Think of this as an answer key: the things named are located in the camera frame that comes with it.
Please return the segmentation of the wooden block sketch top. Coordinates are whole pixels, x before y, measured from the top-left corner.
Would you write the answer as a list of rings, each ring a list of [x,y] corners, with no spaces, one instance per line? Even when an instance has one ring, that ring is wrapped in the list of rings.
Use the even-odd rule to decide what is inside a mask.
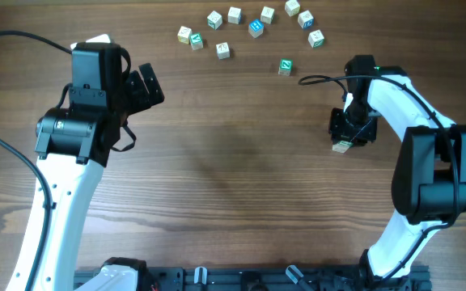
[[[333,143],[332,151],[343,154],[348,149],[350,149],[353,145],[354,143],[350,141],[337,141]]]

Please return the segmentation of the wooden block blue H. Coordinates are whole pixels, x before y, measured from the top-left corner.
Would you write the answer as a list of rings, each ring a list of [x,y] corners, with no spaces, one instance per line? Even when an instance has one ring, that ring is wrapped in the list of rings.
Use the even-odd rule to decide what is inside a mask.
[[[254,19],[248,25],[248,32],[253,38],[257,38],[263,34],[264,24],[259,19]]]

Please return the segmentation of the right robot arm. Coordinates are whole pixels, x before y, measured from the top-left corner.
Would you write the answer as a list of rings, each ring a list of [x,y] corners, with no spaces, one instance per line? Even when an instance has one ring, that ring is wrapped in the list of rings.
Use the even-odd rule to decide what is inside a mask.
[[[383,117],[400,138],[392,177],[394,213],[379,240],[362,256],[366,286],[405,277],[422,248],[466,212],[466,125],[456,124],[420,96],[399,66],[371,55],[345,65],[343,108],[332,111],[328,132],[335,150],[376,139]]]

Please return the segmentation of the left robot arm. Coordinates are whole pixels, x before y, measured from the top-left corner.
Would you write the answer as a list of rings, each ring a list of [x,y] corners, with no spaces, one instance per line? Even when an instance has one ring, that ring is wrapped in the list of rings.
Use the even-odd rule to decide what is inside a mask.
[[[69,105],[50,108],[37,123],[32,210],[9,290],[71,290],[91,198],[129,116],[164,101],[151,64],[132,70],[119,44],[72,47]]]

